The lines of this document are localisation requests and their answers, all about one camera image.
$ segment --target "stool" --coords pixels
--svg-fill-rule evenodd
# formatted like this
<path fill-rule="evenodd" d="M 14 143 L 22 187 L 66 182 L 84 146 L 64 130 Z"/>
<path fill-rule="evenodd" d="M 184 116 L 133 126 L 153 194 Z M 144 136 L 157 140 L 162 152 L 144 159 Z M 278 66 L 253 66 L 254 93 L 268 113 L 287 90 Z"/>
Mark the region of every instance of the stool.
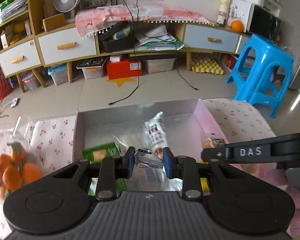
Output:
<path fill-rule="evenodd" d="M 254 49 L 256 59 L 250 69 L 244 67 L 243 64 L 251 49 Z M 290 55 L 282 51 L 272 41 L 253 34 L 244 46 L 230 76 L 226 79 L 227 83 L 234 81 L 237 86 L 237 93 L 234 99 L 249 101 L 265 69 L 269 65 L 274 66 L 274 62 L 279 66 L 289 64 L 292 71 L 293 59 Z M 246 80 L 242 78 L 241 73 L 248 74 Z"/>
<path fill-rule="evenodd" d="M 243 66 L 251 48 L 255 50 L 256 59 L 251 69 Z M 251 105 L 259 103 L 273 108 L 270 115 L 274 118 L 281 104 L 281 101 L 288 89 L 292 77 L 293 58 L 281 50 L 273 42 L 253 34 L 244 46 L 231 75 L 226 79 L 229 83 L 234 81 L 237 86 L 235 100 L 247 101 Z M 285 70 L 285 79 L 281 90 L 278 91 L 270 81 L 271 75 L 276 66 L 281 66 Z M 248 74 L 246 80 L 241 73 Z M 270 89 L 274 97 L 265 95 Z"/>

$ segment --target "wooden leg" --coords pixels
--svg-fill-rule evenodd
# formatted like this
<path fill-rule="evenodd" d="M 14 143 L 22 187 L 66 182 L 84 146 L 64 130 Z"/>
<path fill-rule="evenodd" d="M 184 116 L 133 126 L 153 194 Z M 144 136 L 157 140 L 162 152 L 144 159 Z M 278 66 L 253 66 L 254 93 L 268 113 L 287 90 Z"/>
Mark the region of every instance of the wooden leg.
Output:
<path fill-rule="evenodd" d="M 68 81 L 72 82 L 72 62 L 67 62 Z"/>
<path fill-rule="evenodd" d="M 191 66 L 190 66 L 190 63 L 191 63 L 191 52 L 187 52 L 187 70 L 191 70 Z"/>
<path fill-rule="evenodd" d="M 37 80 L 40 82 L 42 87 L 46 88 L 47 85 L 46 85 L 45 81 L 42 79 L 42 77 L 40 76 L 40 74 L 37 72 L 37 70 L 34 68 L 34 69 L 32 69 L 32 72 L 35 75 L 35 77 L 37 78 Z"/>
<path fill-rule="evenodd" d="M 22 79 L 21 79 L 21 75 L 20 74 L 17 74 L 17 79 L 18 79 L 18 83 L 19 83 L 19 86 L 21 88 L 21 91 L 24 93 L 26 92 L 25 90 L 25 87 L 23 86 L 23 82 L 22 82 Z"/>

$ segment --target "gray refrigerator door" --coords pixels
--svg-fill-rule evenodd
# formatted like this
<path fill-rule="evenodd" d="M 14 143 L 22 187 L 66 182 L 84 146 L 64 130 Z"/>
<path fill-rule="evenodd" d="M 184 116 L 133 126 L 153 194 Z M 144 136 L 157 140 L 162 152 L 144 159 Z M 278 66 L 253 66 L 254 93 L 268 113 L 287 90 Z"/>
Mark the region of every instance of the gray refrigerator door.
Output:
<path fill-rule="evenodd" d="M 294 58 L 291 89 L 300 89 L 300 0 L 281 0 L 283 9 L 279 18 L 282 20 L 281 32 L 283 46 L 292 49 Z"/>

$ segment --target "microwave oven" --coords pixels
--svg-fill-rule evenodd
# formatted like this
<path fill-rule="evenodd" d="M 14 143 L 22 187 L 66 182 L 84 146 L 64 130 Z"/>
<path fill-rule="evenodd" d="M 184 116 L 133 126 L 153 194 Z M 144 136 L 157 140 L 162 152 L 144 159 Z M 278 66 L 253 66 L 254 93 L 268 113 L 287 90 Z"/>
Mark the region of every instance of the microwave oven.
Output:
<path fill-rule="evenodd" d="M 275 41 L 280 31 L 281 20 L 265 8 L 244 0 L 231 0 L 227 25 L 240 20 L 244 32 L 258 34 Z"/>

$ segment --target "gray drawer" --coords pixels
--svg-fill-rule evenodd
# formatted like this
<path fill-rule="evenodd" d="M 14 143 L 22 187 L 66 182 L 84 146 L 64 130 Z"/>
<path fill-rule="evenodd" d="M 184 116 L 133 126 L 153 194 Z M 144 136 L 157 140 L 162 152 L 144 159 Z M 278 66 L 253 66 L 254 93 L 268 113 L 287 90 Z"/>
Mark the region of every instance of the gray drawer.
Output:
<path fill-rule="evenodd" d="M 241 51 L 243 50 L 243 47 L 246 45 L 246 43 L 249 39 L 250 39 L 250 37 L 241 35 L 241 37 L 239 39 L 238 47 L 237 47 L 237 50 L 236 50 L 236 54 L 241 53 Z M 250 50 L 250 52 L 248 53 L 248 56 L 249 57 L 256 57 L 256 54 L 255 54 L 253 49 Z"/>
<path fill-rule="evenodd" d="M 239 34 L 215 28 L 187 24 L 184 44 L 186 47 L 212 49 L 235 53 Z"/>

